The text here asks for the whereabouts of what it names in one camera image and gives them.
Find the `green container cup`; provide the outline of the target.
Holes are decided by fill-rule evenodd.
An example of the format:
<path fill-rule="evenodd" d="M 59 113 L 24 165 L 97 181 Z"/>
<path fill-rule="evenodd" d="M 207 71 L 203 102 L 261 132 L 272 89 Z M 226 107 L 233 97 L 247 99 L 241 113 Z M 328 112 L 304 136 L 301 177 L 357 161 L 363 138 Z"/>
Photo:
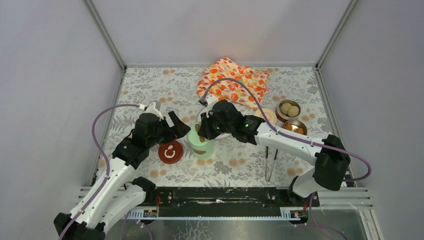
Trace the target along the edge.
<path fill-rule="evenodd" d="M 198 159 L 209 159 L 215 152 L 213 140 L 208 140 L 202 136 L 189 137 L 188 139 L 193 155 Z"/>

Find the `cream lid pink handle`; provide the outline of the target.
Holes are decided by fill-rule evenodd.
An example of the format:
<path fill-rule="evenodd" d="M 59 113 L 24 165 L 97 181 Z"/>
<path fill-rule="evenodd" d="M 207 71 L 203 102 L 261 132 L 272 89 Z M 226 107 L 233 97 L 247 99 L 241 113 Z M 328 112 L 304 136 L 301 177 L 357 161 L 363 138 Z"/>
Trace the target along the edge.
<path fill-rule="evenodd" d="M 256 116 L 256 117 L 260 117 L 262 119 L 267 118 L 268 121 L 272 125 L 275 125 L 277 123 L 277 120 L 278 119 L 277 119 L 277 116 L 276 116 L 276 114 L 275 114 L 275 112 L 273 110 L 271 110 L 269 108 L 263 108 L 262 111 L 263 111 L 263 113 L 264 113 L 265 116 L 262 114 L 262 112 L 259 109 L 256 110 L 253 115 Z"/>

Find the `red lined steel bowl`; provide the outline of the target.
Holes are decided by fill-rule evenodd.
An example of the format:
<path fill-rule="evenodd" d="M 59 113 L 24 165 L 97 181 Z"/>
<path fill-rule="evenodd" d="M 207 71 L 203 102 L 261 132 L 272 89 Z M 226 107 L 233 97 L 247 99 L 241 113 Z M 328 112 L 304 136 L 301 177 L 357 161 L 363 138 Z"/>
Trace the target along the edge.
<path fill-rule="evenodd" d="M 308 133 L 306 125 L 299 120 L 287 120 L 283 124 L 283 128 L 302 135 L 307 135 Z"/>

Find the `green lid brown handle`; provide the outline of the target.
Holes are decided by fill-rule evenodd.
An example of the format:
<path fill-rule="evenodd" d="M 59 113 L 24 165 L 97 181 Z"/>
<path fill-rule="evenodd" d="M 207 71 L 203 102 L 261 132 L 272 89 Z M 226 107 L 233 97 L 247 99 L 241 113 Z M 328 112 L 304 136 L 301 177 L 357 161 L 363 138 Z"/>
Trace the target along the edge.
<path fill-rule="evenodd" d="M 207 138 L 198 135 L 198 131 L 200 130 L 200 127 L 201 127 L 200 122 L 196 122 L 192 124 L 190 127 L 190 131 L 187 134 L 187 139 L 192 146 L 202 148 L 202 147 L 206 147 L 210 145 L 212 142 L 208 140 Z"/>

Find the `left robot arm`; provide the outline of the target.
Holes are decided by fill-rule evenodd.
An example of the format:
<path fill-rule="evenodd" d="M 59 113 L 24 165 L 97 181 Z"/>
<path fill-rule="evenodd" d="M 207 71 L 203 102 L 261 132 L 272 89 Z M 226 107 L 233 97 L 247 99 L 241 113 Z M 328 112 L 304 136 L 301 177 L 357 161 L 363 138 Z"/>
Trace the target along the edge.
<path fill-rule="evenodd" d="M 191 128 L 177 115 L 168 113 L 173 125 L 155 113 L 142 113 L 134 128 L 115 148 L 106 170 L 88 194 L 70 211 L 59 213 L 53 223 L 61 240 L 103 240 L 109 229 L 138 204 L 148 206 L 155 200 L 155 184 L 136 180 L 122 196 L 115 193 L 156 145 L 164 145 L 188 134 Z"/>

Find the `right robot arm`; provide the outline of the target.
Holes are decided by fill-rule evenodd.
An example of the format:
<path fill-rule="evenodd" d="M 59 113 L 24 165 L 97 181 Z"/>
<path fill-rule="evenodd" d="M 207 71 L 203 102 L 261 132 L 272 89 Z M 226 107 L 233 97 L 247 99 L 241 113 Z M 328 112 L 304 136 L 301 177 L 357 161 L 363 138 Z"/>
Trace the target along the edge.
<path fill-rule="evenodd" d="M 243 114 L 227 100 L 202 98 L 199 102 L 206 108 L 200 115 L 199 136 L 214 140 L 229 134 L 241 143 L 271 147 L 313 166 L 292 180 L 286 193 L 291 205 L 301 205 L 313 192 L 340 190 L 351 160 L 337 136 L 321 139 L 289 131 L 261 117 Z"/>

